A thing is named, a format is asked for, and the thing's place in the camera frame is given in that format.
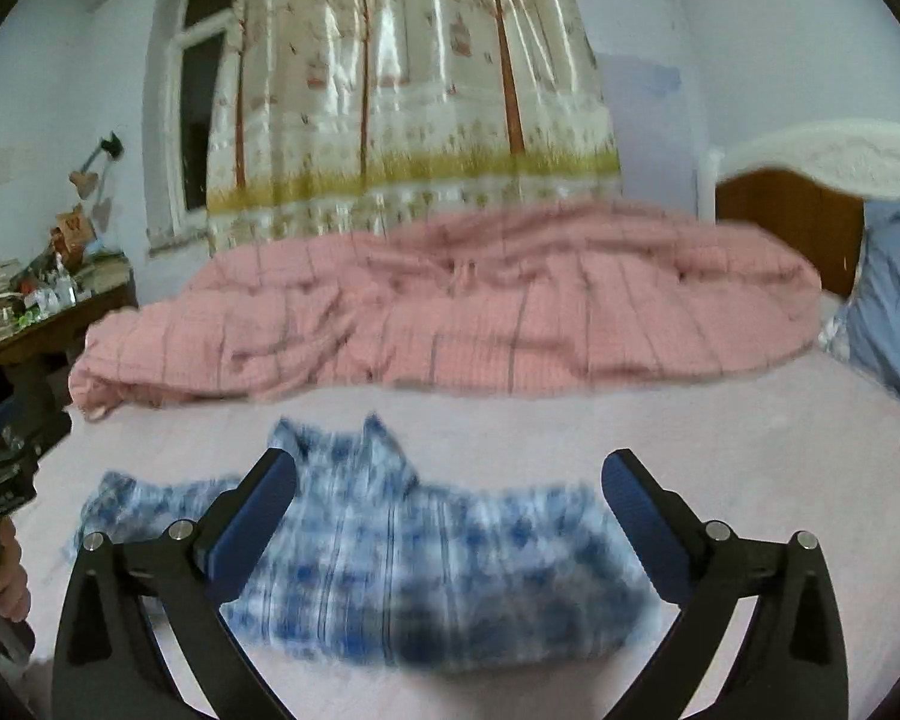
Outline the left hand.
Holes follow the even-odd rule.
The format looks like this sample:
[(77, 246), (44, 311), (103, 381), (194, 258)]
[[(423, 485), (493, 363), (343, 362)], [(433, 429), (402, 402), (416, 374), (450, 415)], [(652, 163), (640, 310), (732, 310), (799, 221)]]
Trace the left hand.
[(32, 594), (16, 525), (9, 517), (0, 522), (0, 546), (0, 614), (7, 621), (23, 622), (30, 613)]

